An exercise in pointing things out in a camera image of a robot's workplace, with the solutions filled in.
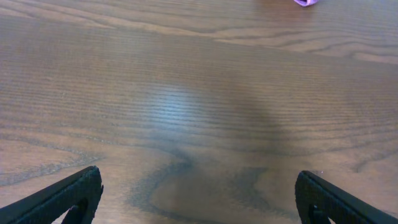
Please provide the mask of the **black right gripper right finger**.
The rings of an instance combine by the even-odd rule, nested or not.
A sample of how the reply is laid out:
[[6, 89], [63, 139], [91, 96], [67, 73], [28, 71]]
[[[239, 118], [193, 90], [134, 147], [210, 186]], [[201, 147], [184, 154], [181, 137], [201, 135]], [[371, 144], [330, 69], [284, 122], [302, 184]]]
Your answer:
[[302, 224], [397, 224], [397, 218], [307, 170], [295, 182], [295, 202]]

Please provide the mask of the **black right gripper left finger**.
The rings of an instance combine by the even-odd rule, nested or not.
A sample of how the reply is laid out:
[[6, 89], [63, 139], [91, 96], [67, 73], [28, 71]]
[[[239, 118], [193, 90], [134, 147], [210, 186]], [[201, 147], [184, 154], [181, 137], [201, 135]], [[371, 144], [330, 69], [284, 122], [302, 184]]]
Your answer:
[[90, 224], [104, 186], [100, 170], [89, 166], [26, 198], [1, 209], [1, 224], [52, 223], [65, 214], [63, 223]]

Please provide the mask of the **purple microfiber cloth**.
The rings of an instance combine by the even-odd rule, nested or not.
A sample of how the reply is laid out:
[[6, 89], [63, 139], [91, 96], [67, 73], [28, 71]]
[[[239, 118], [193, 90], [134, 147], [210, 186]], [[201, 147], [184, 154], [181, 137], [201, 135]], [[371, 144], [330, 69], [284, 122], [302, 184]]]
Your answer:
[[298, 5], [302, 7], [309, 7], [311, 5], [314, 5], [318, 2], [318, 0], [294, 0]]

